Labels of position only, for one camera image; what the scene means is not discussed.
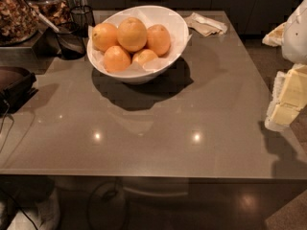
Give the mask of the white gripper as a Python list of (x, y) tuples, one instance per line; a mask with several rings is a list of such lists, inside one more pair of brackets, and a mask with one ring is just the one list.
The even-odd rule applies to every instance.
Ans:
[(295, 120), (307, 105), (307, 0), (262, 39), (272, 47), (282, 45), (283, 58), (295, 64), (287, 73), (278, 72), (268, 106), (265, 127), (281, 132)]

